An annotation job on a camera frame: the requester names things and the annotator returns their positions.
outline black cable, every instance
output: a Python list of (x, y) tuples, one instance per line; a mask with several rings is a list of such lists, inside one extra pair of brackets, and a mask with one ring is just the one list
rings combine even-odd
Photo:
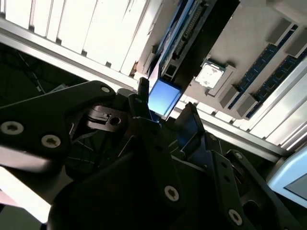
[[(36, 72), (36, 76), (37, 76), (37, 80), (42, 80), (42, 81), (45, 81), (49, 84), (53, 84), (53, 85), (61, 85), (61, 84), (66, 84), (68, 86), (70, 85), (73, 85), (77, 80), (78, 78), (76, 77), (76, 79), (74, 79), (73, 81), (70, 81), (70, 82), (55, 82), (55, 81), (51, 81), (51, 80), (48, 80), (46, 78), (44, 78), (44, 68), (42, 67), (42, 64), (43, 62), (40, 61), (40, 60), (35, 60), (35, 63), (27, 66), (27, 64), (20, 59), (20, 57), (18, 57), (18, 53), (19, 51), (15, 50), (16, 51), (16, 54), (14, 53), (11, 53), (9, 52), (8, 50), (0, 50), (0, 52), (2, 53), (2, 56), (3, 56), (3, 59), (1, 60), (1, 63), (9, 66), (11, 69), (14, 69), (14, 70), (20, 70), (20, 71), (23, 71), (26, 76), (30, 79), (30, 81), (37, 87), (38, 84), (36, 84), (36, 79), (34, 79), (29, 73), (27, 72), (31, 72), (31, 73), (34, 73)], [(15, 65), (15, 64), (12, 64), (10, 63), (8, 60), (8, 55), (12, 56), (13, 58), (17, 59), (20, 63), (20, 65)]]
[(81, 156), (80, 156), (80, 160), (79, 160), (77, 170), (79, 170), (79, 168), (81, 166), (81, 162), (83, 161), (83, 154), (84, 154), (84, 149), (85, 149), (84, 145), (85, 145), (85, 139), (83, 139), (83, 148), (82, 148), (82, 152), (81, 152)]

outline bolt head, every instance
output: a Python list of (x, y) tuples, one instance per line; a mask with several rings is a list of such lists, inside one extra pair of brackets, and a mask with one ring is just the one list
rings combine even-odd
[(236, 152), (236, 157), (238, 157), (239, 159), (243, 159), (243, 157), (241, 156), (240, 153)]
[(1, 132), (6, 135), (18, 135), (24, 131), (24, 126), (16, 121), (7, 121), (1, 124)]
[(54, 149), (60, 146), (61, 144), (60, 138), (58, 138), (55, 135), (45, 135), (42, 137), (41, 142), (43, 146), (50, 148), (50, 149)]
[(101, 87), (101, 90), (103, 91), (103, 92), (110, 92), (110, 89), (108, 89), (107, 87)]
[(230, 209), (228, 211), (228, 215), (231, 218), (231, 220), (238, 226), (241, 226), (243, 223), (243, 220), (241, 218), (241, 216), (239, 215), (239, 213), (237, 211), (235, 211), (234, 209)]
[(176, 202), (179, 200), (179, 193), (177, 189), (175, 189), (173, 186), (170, 186), (170, 185), (166, 186), (164, 188), (164, 193), (166, 197), (173, 202)]

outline black metal bracket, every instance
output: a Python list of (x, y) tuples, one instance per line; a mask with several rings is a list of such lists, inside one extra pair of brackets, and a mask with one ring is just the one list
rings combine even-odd
[(0, 108), (0, 164), (34, 173), (57, 171), (82, 116), (114, 98), (109, 86), (91, 81)]
[(175, 124), (179, 147), (187, 161), (207, 172), (215, 187), (216, 213), (232, 229), (302, 230), (241, 153), (230, 150), (224, 157), (206, 149), (205, 130), (193, 104), (186, 105)]
[(236, 181), (240, 184), (241, 205), (255, 226), (263, 230), (303, 230), (243, 154), (230, 150), (226, 157), (239, 174)]

